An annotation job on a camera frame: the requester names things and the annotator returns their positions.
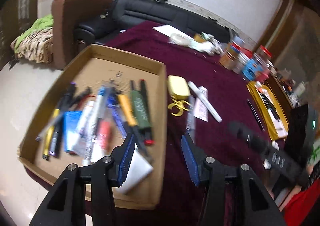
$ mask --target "blue label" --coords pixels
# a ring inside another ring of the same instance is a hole
[[[242,73],[249,80],[255,80],[257,76],[263,71],[260,64],[256,63],[253,59],[248,61]]]

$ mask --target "yellow scissors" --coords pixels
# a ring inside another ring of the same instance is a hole
[[[172,99],[173,103],[168,105],[168,109],[172,110],[173,107],[177,107],[179,109],[178,113],[171,112],[172,115],[179,117],[183,114],[184,110],[189,111],[187,108],[184,107],[184,104],[190,105],[187,101],[185,101],[185,100],[179,101],[179,100],[177,100],[176,97],[173,97],[173,96],[171,96],[171,99]]]

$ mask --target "cardboard tray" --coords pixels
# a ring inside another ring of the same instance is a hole
[[[50,157],[49,161],[44,160],[42,158],[44,140],[37,142],[35,139],[50,119],[52,111],[70,82],[76,83],[77,92],[89,86],[96,95],[102,82],[110,79],[115,81],[123,93],[129,93],[130,80],[135,80],[136,86],[139,85],[140,79],[146,81],[155,140],[155,144],[148,147],[154,160],[152,163],[154,170],[127,195],[113,189],[115,204],[117,207],[127,209],[153,209],[160,200],[166,149],[166,68],[161,62],[106,46],[88,46],[65,68],[42,100],[20,144],[19,160],[51,185],[70,163],[82,166],[81,157],[65,153],[63,149],[60,150],[59,158]],[[122,142],[123,139],[115,128],[111,150]],[[86,187],[86,200],[91,200],[90,185]]]

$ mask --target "brown armchair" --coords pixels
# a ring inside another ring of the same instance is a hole
[[[53,0],[53,62],[63,70],[76,56],[73,30],[79,22],[102,14],[112,0]]]

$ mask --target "red cloth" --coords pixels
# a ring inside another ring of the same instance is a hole
[[[307,190],[292,197],[284,208],[284,220],[288,226],[299,226],[307,217],[311,208],[320,196],[320,179]]]
[[[259,155],[228,132],[228,123],[238,120],[269,140],[268,134],[261,132],[247,105],[247,98],[252,104],[254,101],[244,79],[219,65],[219,56],[204,56],[195,50],[169,44],[169,38],[152,29],[154,26],[160,24],[143,22],[119,34],[114,40],[107,42],[106,46],[163,62],[167,75],[181,76],[186,81],[193,81],[198,87],[207,88],[209,102],[221,116],[222,122],[218,123],[210,114],[208,122],[196,119],[196,144],[223,164],[238,166],[246,163],[258,176],[261,175],[263,166]],[[180,117],[168,113],[164,182],[156,211],[179,218],[184,225],[196,225],[204,189],[195,187],[191,182],[181,151],[181,136],[185,132],[186,118],[186,111]]]

